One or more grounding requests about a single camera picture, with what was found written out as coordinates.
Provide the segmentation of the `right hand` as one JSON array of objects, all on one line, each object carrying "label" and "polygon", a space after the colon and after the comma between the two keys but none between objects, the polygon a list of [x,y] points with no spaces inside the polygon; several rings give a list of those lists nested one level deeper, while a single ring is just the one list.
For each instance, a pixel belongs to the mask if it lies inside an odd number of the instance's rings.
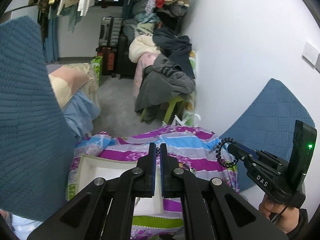
[{"label": "right hand", "polygon": [[267,194],[259,205],[259,211],[269,219],[272,213],[278,214],[277,227],[284,233],[293,231],[299,222],[299,210],[295,207],[286,207],[273,202]]}]

